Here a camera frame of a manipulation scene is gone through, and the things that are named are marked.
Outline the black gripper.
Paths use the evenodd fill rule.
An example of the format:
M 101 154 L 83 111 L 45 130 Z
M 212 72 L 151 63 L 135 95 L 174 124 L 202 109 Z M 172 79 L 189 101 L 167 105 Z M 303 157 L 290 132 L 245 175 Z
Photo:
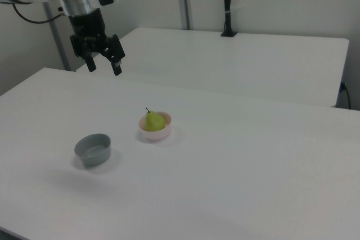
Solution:
M 92 52 L 98 52 L 110 61 L 114 75 L 120 75 L 125 52 L 117 35 L 108 37 L 105 34 L 101 10 L 97 8 L 85 15 L 70 16 L 69 20 L 74 31 L 70 36 L 74 53 L 85 61 L 88 70 L 96 70 Z

